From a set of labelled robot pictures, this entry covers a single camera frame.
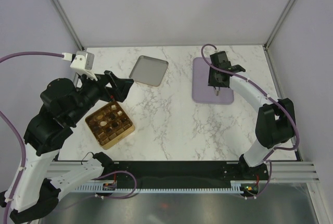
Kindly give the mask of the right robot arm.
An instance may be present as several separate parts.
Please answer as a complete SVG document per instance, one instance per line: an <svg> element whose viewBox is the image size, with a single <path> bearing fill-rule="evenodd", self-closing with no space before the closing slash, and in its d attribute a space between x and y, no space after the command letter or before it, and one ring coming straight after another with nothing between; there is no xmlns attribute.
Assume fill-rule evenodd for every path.
<svg viewBox="0 0 333 224"><path fill-rule="evenodd" d="M238 173L251 179L278 147L296 135L293 102L273 98L253 82L240 65L232 65L226 52L210 55L208 85L215 90L229 88L245 99L257 112L256 140L239 158Z"/></svg>

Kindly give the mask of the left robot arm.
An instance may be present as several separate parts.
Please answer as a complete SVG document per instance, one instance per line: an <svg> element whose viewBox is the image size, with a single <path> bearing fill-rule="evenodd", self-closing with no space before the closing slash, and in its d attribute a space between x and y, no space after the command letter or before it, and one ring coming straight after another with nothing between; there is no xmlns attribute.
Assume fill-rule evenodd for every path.
<svg viewBox="0 0 333 224"><path fill-rule="evenodd" d="M47 178L50 164L59 154L76 124L98 102L123 102L133 85L132 79L120 79L111 71L95 80L81 76L82 85L75 87L67 78L52 81L41 93L43 105L29 122L24 136L21 164L10 188L1 193L5 219L30 223L50 214L60 200L81 184L97 178L109 179L113 161L99 152L70 172Z"/></svg>

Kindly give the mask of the lilac plastic tray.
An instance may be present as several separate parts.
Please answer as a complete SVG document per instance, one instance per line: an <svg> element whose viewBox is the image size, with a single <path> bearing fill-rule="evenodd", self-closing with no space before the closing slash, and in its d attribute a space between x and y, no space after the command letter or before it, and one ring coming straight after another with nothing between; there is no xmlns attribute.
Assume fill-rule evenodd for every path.
<svg viewBox="0 0 333 224"><path fill-rule="evenodd" d="M228 88L222 88L218 95L214 88L208 86L210 67L202 57L193 60L193 85L192 98L196 103L230 105L234 102L234 92Z"/></svg>

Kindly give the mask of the silver tin lid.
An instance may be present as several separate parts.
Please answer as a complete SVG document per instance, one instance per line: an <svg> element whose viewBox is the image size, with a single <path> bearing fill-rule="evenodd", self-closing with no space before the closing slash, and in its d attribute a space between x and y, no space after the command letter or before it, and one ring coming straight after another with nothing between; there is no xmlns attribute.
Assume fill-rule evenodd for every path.
<svg viewBox="0 0 333 224"><path fill-rule="evenodd" d="M141 55L136 61L129 78L135 82L159 86L169 63L166 60Z"/></svg>

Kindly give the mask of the left aluminium frame post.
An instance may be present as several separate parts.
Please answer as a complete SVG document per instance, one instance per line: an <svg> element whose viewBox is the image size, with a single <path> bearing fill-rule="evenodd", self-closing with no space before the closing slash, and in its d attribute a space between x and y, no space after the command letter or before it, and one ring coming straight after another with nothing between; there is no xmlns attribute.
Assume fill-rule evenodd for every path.
<svg viewBox="0 0 333 224"><path fill-rule="evenodd" d="M72 23L70 22L63 6L61 5L61 2L59 0L50 0L50 1L54 9L56 10L60 20L64 24L64 27L66 28L67 32L70 34L72 40L74 41L76 47L81 51L85 50L84 45L80 41Z"/></svg>

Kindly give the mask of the aluminium frame post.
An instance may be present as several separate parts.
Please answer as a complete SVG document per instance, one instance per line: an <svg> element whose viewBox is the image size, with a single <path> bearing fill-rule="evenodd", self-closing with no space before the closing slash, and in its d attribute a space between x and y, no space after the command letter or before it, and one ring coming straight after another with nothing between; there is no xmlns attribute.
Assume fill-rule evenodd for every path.
<svg viewBox="0 0 333 224"><path fill-rule="evenodd" d="M70 34L72 40L74 41L76 47L81 51L85 50L84 45L80 41L72 23L70 22L63 6L61 5L61 2L59 0L50 0L50 1L54 9L56 10L60 20L64 24L64 27L66 28L67 32Z"/></svg>
<svg viewBox="0 0 333 224"><path fill-rule="evenodd" d="M277 34L279 33L282 25L284 24L285 20L287 19L288 15L290 14L291 10L293 9L294 5L296 4L297 0L288 0L287 4L284 6L278 20L276 21L271 33L269 34L263 48L265 51L268 51L269 47L275 40Z"/></svg>

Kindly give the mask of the right aluminium frame post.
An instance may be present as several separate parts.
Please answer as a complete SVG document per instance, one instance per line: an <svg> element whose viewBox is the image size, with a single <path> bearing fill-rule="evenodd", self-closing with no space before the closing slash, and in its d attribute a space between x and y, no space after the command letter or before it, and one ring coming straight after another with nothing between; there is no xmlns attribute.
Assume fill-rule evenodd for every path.
<svg viewBox="0 0 333 224"><path fill-rule="evenodd" d="M269 34L263 48L265 51L268 51L269 47L275 40L277 34L279 33L282 25L284 24L285 20L287 19L288 15L290 14L291 10L293 9L294 5L296 4L297 0L288 0L287 4L284 6L278 20L276 21L271 33Z"/></svg>

